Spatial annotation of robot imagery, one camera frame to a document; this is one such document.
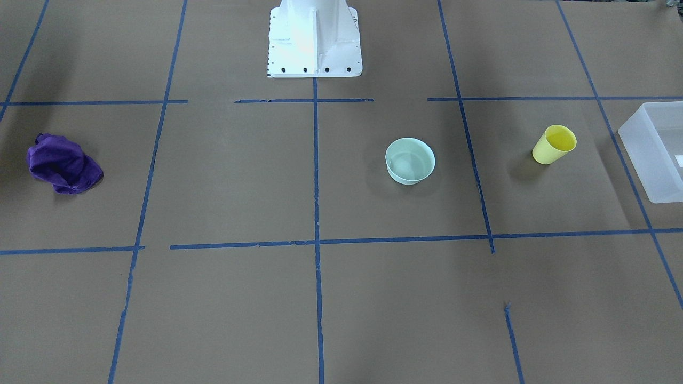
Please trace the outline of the mint green bowl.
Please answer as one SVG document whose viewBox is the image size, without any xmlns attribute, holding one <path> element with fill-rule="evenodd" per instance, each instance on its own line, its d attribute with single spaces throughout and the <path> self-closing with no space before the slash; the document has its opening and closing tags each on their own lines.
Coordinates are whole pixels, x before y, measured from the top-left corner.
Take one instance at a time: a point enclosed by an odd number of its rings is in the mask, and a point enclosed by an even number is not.
<svg viewBox="0 0 683 384">
<path fill-rule="evenodd" d="M 416 185 L 429 177 L 436 167 L 434 151 L 416 138 L 399 138 L 385 151 L 388 175 L 401 185 Z"/>
</svg>

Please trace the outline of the yellow plastic cup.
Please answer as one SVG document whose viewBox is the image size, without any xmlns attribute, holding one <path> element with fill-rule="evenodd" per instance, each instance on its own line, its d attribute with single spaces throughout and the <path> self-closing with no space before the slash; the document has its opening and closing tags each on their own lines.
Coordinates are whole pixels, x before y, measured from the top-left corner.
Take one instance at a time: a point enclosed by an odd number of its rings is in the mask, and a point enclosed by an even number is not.
<svg viewBox="0 0 683 384">
<path fill-rule="evenodd" d="M 551 125 L 536 142 L 531 154 L 537 163 L 549 165 L 573 151 L 576 145 L 577 138 L 571 129 L 564 125 Z"/>
</svg>

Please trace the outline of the purple cloth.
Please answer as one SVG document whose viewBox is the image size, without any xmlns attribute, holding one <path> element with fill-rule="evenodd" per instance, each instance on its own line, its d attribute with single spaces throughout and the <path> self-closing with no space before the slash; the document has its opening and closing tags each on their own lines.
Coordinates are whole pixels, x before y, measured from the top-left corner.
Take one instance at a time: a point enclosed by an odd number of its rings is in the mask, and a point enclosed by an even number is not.
<svg viewBox="0 0 683 384">
<path fill-rule="evenodd" d="M 26 161 L 32 177 L 51 184 L 56 194 L 82 194 L 104 178 L 103 169 L 81 146 L 58 134 L 38 134 Z"/>
</svg>

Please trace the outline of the clear plastic storage box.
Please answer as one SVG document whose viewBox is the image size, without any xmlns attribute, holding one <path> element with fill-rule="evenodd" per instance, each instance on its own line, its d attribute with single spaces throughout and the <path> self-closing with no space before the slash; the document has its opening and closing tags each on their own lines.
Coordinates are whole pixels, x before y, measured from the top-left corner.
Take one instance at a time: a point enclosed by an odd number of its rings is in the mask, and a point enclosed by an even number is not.
<svg viewBox="0 0 683 384">
<path fill-rule="evenodd" d="M 682 201 L 682 102 L 645 102 L 618 129 L 647 198 Z"/>
</svg>

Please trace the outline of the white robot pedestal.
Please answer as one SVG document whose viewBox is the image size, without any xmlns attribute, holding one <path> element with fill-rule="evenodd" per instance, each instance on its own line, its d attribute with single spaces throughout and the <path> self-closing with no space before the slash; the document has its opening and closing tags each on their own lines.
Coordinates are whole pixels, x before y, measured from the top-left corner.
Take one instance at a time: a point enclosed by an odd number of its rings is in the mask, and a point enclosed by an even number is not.
<svg viewBox="0 0 683 384">
<path fill-rule="evenodd" d="M 361 76 L 359 16 L 346 1 L 281 1 L 270 10 L 267 76 Z"/>
</svg>

